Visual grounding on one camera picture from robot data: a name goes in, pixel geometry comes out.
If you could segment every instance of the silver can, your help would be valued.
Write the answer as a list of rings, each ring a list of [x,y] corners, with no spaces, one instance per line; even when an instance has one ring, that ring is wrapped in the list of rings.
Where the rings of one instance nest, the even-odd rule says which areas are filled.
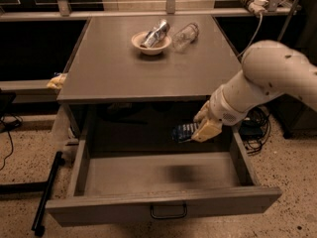
[[[160,19],[157,24],[148,32],[145,39],[141,42],[140,47],[142,48],[152,48],[159,41],[165,38],[170,25],[166,19]]]

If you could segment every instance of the terrazzo floor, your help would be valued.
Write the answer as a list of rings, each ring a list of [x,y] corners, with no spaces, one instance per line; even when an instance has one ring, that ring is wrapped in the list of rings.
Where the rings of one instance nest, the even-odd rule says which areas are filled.
[[[0,182],[47,179],[54,153],[54,114],[22,115],[23,126],[12,131],[14,153],[0,172]],[[317,237],[317,133],[296,134],[285,140],[279,124],[270,117],[271,133],[262,151],[250,157],[264,186],[279,186],[283,195],[264,214],[210,217],[149,223],[60,227],[48,214],[43,237]],[[8,153],[9,141],[0,134],[0,160]],[[52,198],[65,196],[75,149],[66,149],[66,164],[59,169]],[[0,237],[34,237],[31,231],[40,193],[1,195]]]

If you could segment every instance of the gray table top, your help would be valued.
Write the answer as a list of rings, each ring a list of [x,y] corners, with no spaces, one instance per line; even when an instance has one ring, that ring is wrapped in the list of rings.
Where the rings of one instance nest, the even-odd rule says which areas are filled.
[[[199,25],[198,40],[185,53],[169,46],[150,57],[133,47],[131,38],[150,30],[160,16],[92,18],[57,101],[89,104],[205,98],[241,69],[211,16],[163,17],[170,23],[170,36],[190,22]]]

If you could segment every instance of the desk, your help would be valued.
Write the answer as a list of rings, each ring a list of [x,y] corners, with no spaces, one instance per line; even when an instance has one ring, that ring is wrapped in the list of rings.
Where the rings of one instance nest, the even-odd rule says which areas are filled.
[[[47,204],[60,225],[263,212],[281,195],[260,185],[238,128],[204,144],[171,140],[172,126],[191,121],[240,64],[212,17],[166,18],[170,35],[192,21],[199,25],[199,40],[185,54],[169,47],[147,57],[132,46],[131,37],[158,17],[89,22],[57,99],[89,107],[67,198]],[[114,102],[139,105],[138,112],[126,120],[104,117]],[[153,107],[162,102],[172,105]]]

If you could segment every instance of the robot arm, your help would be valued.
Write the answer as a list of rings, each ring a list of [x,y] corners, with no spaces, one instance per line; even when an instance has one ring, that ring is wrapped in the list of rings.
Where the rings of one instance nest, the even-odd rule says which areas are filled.
[[[200,122],[192,140],[203,142],[232,126],[248,112],[287,93],[317,111],[317,67],[302,53],[274,41],[251,45],[242,70],[222,84],[194,117]]]

